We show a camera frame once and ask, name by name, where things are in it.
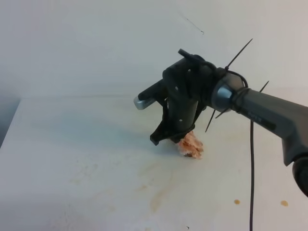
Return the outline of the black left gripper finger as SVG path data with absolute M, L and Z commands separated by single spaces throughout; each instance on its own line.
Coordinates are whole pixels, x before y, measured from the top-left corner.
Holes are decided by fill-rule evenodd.
M 150 141 L 157 146 L 162 140 L 174 140 L 174 132 L 168 121 L 161 121 L 156 130 L 150 135 Z

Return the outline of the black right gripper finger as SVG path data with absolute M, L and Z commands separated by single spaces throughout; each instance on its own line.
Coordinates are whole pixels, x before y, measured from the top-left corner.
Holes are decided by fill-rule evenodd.
M 194 126 L 191 126 L 189 129 L 182 131 L 182 132 L 175 132 L 172 131 L 170 136 L 168 137 L 169 140 L 171 140 L 174 143 L 180 142 L 181 139 L 183 139 L 189 132 L 193 131 Z

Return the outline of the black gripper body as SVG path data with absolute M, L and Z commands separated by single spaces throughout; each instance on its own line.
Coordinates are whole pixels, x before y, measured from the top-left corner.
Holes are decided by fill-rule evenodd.
M 183 49 L 178 53 L 182 58 L 165 69 L 162 79 L 139 93 L 138 98 L 154 98 L 160 104 L 167 99 L 167 121 L 174 131 L 185 131 L 194 124 L 198 103 L 206 103 L 203 90 L 210 89 L 216 67 Z

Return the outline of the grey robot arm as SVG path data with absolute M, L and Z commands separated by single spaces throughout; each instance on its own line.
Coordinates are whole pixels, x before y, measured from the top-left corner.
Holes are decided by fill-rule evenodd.
M 281 138 L 283 162 L 293 165 L 293 177 L 307 193 L 307 107 L 252 90 L 243 76 L 199 55 L 184 50 L 179 54 L 182 58 L 163 71 L 162 79 L 134 99 L 140 110 L 154 102 L 163 108 L 162 121 L 150 136 L 152 143 L 179 142 L 207 107 L 220 114 L 233 110 Z

